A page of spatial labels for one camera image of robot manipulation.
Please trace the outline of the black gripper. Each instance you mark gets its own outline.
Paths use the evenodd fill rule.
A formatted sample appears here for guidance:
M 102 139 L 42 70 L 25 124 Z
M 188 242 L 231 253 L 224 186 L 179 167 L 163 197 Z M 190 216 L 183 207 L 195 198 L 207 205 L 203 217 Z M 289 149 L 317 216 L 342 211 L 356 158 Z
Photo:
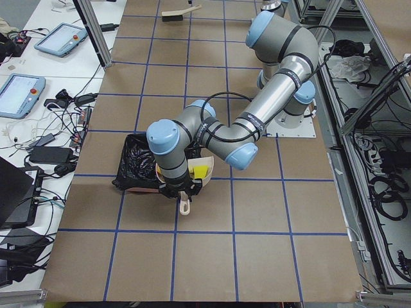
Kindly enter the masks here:
M 178 178 L 166 178 L 166 182 L 159 186 L 159 192 L 167 198 L 179 198 L 179 193 L 184 192 L 189 200 L 196 196 L 202 189 L 202 179 L 192 179 L 189 175 Z

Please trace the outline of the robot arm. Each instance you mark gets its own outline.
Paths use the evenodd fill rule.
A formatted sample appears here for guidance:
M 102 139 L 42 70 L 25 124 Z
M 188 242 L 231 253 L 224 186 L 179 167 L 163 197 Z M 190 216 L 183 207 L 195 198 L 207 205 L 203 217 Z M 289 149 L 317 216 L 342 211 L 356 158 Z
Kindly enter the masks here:
M 148 145 L 164 178 L 159 191 L 166 197 L 177 198 L 180 192 L 193 196 L 202 188 L 201 180 L 189 175 L 185 150 L 192 142 L 235 169 L 246 169 L 258 152 L 256 142 L 266 126 L 319 62 L 313 33 L 273 12 L 262 11 L 254 18 L 245 43 L 263 63 L 277 63 L 279 68 L 233 124 L 225 126 L 207 101 L 196 101 L 176 119 L 161 119 L 148 127 Z

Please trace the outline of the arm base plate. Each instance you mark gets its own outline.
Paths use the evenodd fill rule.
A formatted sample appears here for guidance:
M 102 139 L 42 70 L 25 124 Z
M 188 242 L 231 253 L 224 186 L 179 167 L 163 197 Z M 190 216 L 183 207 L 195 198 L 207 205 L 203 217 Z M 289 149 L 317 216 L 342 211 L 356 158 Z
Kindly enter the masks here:
M 278 113 L 266 128 L 269 137 L 316 138 L 310 106 L 303 115 L 289 115 L 284 110 Z

